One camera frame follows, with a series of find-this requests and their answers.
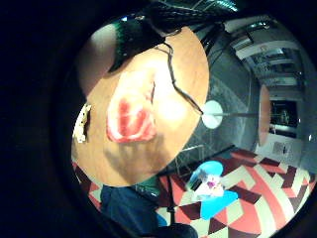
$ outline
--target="small object on table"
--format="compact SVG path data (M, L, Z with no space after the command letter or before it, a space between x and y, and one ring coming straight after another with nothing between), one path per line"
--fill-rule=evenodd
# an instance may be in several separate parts
M223 195L223 186L220 184L220 174L223 166L219 162L210 161L200 165L192 174L187 189L194 190L193 201L209 199Z
M87 102L82 106L79 115L77 117L75 126L73 128L72 132L72 138L76 138L78 143L83 143L86 141L85 136L85 124L88 119L88 114L91 109L91 105L89 105Z

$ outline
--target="round wooden table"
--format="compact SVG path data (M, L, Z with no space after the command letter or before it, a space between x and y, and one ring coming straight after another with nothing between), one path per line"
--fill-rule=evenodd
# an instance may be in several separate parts
M199 39L188 28L169 37L173 47L172 65L176 84L199 106L207 97L208 61ZM172 87L167 67L165 45L133 57L114 73L101 78L87 95L91 104L87 141L72 142L72 156L92 179L112 186L131 185L157 174L170 163L192 135L200 119L199 113ZM159 83L154 95L157 134L147 142L118 144L106 135L106 117L110 99L123 72L145 70L156 72Z

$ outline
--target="white object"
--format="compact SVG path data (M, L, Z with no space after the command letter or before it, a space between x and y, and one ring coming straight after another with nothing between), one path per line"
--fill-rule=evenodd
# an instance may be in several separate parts
M201 116L202 122L209 129L217 128L222 122L222 116L213 116L214 113L223 113L221 105L215 101L210 100L202 108L203 115Z
M87 102L82 106L79 115L77 117L75 126L72 132L72 138L76 138L78 143L83 143L86 141L85 136L85 124L87 122L88 114L91 109L91 105Z
M202 184L194 191L192 201L207 200L215 196L223 196L224 187L220 184L220 177L205 175L201 173L198 176Z

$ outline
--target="toy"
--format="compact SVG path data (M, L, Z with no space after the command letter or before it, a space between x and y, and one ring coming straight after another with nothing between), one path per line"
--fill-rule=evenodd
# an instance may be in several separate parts
M89 111L91 109L91 105L87 102L82 106L79 115L77 117L75 126L72 132L72 138L76 138L78 143L83 143L86 141L85 136L85 124L87 122L87 118L89 115Z
M220 177L202 173L198 176L198 179L201 180L201 184L194 191L192 197L193 201L201 201L215 196L223 196L224 188L220 184Z

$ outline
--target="geometric patterned floor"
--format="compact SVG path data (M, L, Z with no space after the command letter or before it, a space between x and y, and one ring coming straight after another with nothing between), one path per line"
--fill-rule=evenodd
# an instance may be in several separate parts
M210 220L200 217L200 202L192 202L192 191L185 185L190 178L185 170L171 175L176 222L190 224L201 238L269 237L282 228L302 207L316 184L317 177L254 153L237 149L212 158L224 171L222 183L239 198ZM78 180L97 209L100 206L101 184L92 182L73 163ZM191 165L194 171L199 164ZM160 178L160 198L157 213L169 223L166 177Z

